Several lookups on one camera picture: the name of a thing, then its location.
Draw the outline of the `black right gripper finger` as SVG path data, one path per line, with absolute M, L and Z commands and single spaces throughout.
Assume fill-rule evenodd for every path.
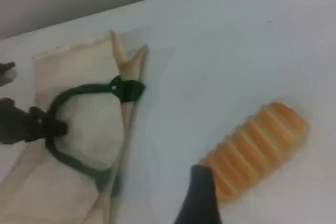
M 191 167 L 186 197 L 174 222 L 222 223 L 215 194 L 214 177 L 210 168 L 203 165 Z

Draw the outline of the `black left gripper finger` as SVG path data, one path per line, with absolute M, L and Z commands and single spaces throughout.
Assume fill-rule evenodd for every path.
M 33 106 L 23 111 L 11 98 L 1 99 L 1 144 L 33 142 L 47 136 L 61 137 L 68 133 L 67 123 L 49 116 Z
M 11 83 L 15 79 L 15 63 L 1 63 L 1 87 Z

